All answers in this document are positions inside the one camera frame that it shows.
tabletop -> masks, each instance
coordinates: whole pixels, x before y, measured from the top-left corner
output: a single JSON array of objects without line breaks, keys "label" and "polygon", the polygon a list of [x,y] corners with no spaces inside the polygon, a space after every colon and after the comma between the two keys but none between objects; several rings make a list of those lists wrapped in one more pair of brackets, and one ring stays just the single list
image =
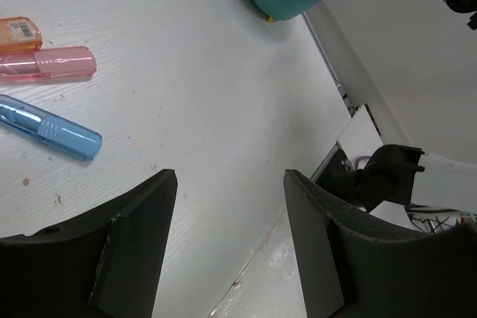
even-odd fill
[{"label": "tabletop", "polygon": [[301,17],[251,0],[3,0],[44,47],[85,45],[89,82],[1,93],[99,132],[89,164],[0,128],[0,235],[30,235],[162,168],[179,191],[155,317],[207,317],[285,211],[286,168],[311,175],[350,117]]}]

blue marker cap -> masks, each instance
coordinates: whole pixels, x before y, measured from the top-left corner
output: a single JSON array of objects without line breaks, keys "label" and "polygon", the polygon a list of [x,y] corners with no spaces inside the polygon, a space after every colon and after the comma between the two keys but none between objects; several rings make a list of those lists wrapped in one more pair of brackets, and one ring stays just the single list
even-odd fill
[{"label": "blue marker cap", "polygon": [[0,95],[0,121],[84,161],[98,154],[103,141],[92,130],[6,95]]}]

